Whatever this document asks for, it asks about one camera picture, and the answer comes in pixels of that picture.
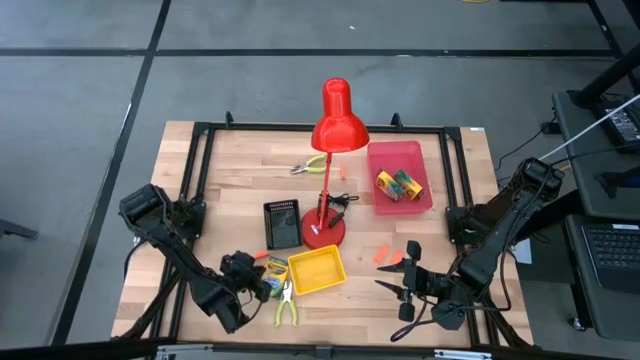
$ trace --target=laptop keyboard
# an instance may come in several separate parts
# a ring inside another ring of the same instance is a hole
[[[640,230],[583,226],[597,268],[640,271]]]

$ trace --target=pliers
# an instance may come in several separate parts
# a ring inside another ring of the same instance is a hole
[[[287,302],[289,303],[289,308],[291,308],[291,315],[293,316],[293,326],[298,326],[298,310],[296,309],[296,302],[291,298],[292,291],[293,285],[291,284],[291,281],[285,281],[282,288],[282,301],[280,302],[280,304],[278,304],[278,309],[276,310],[276,327],[280,326],[282,309],[284,309],[284,303]]]
[[[324,167],[312,167],[311,165],[318,161],[326,161],[326,160],[327,160],[326,154],[316,155],[311,159],[307,160],[307,162],[304,163],[304,165],[294,166],[293,169],[291,169],[291,174],[292,175],[300,174],[305,171],[310,174],[324,174],[324,170],[325,170]]]

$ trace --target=lamp shade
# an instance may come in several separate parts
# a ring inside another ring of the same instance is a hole
[[[351,89],[341,78],[331,78],[322,89],[324,116],[313,129],[311,146],[327,153],[347,152],[369,143],[369,133],[351,112]]]

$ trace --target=red desk lamp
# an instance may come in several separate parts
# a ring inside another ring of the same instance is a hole
[[[318,209],[309,210],[302,217],[302,238],[311,249],[328,245],[340,245],[345,234],[344,220],[332,228],[326,226],[338,215],[327,209],[329,169],[333,153],[357,150],[369,143],[369,133],[360,119],[351,112],[351,90],[349,83],[341,78],[331,78],[322,89],[324,116],[311,135],[311,146],[327,153],[327,165],[322,190],[320,214]]]

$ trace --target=small orange object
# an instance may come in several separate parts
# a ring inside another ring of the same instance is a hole
[[[393,256],[391,257],[391,263],[390,264],[397,264],[399,263],[402,258],[404,257],[404,252],[403,251],[396,251],[395,253],[393,253]]]
[[[253,258],[258,260],[258,259],[261,259],[261,258],[267,257],[267,256],[269,256],[269,252],[268,251],[260,251],[260,252],[256,253],[255,255],[253,255]]]
[[[380,246],[380,248],[378,249],[378,253],[376,254],[376,256],[373,257],[373,262],[376,264],[382,263],[384,261],[384,258],[387,257],[388,253],[389,253],[388,245]]]
[[[344,164],[340,164],[340,179],[347,180],[347,167]]]

